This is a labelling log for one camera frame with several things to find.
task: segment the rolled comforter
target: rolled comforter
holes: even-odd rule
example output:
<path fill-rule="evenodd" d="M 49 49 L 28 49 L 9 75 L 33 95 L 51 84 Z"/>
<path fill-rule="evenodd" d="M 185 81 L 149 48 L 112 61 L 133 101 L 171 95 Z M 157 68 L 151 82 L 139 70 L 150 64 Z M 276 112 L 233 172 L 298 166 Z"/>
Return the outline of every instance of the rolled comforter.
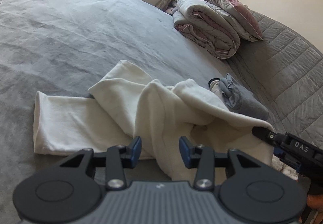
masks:
<path fill-rule="evenodd" d="M 177 0 L 174 28 L 182 35 L 204 47 L 212 55 L 226 59 L 235 54 L 240 38 L 233 27 L 208 2 Z"/>

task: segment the pink pillow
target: pink pillow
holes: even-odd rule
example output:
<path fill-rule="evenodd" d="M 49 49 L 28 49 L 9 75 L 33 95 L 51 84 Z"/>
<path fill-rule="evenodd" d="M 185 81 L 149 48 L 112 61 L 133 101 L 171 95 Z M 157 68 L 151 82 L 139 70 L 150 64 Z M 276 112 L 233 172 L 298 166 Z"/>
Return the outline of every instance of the pink pillow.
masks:
<path fill-rule="evenodd" d="M 257 20 L 238 0 L 209 0 L 209 3 L 221 7 L 232 15 L 248 33 L 262 40 L 262 33 Z"/>

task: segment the quilted stitching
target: quilted stitching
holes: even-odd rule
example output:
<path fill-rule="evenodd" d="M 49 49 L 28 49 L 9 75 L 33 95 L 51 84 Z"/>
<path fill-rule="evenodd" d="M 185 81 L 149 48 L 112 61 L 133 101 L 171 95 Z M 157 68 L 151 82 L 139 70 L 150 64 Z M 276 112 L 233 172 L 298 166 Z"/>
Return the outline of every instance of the quilted stitching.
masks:
<path fill-rule="evenodd" d="M 278 22 L 251 13 L 264 41 L 242 42 L 227 62 L 269 109 L 276 131 L 323 148 L 323 54 Z"/>

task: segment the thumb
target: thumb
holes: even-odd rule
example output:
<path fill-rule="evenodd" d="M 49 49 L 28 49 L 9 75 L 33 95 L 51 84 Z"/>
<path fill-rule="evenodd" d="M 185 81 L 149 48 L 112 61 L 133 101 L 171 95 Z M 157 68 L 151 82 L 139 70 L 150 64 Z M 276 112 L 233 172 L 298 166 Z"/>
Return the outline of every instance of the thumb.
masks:
<path fill-rule="evenodd" d="M 308 195 L 307 205 L 310 208 L 317 209 L 318 211 L 323 212 L 323 195 Z"/>

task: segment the gray folded clothing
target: gray folded clothing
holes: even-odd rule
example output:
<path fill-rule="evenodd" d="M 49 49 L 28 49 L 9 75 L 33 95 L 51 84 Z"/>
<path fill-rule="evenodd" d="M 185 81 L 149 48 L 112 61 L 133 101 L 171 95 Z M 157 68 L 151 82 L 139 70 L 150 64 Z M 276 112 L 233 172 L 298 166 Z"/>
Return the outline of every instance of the gray folded clothing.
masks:
<path fill-rule="evenodd" d="M 254 98 L 253 93 L 240 85 L 229 73 L 220 79 L 224 103 L 230 111 L 267 120 L 268 109 Z"/>

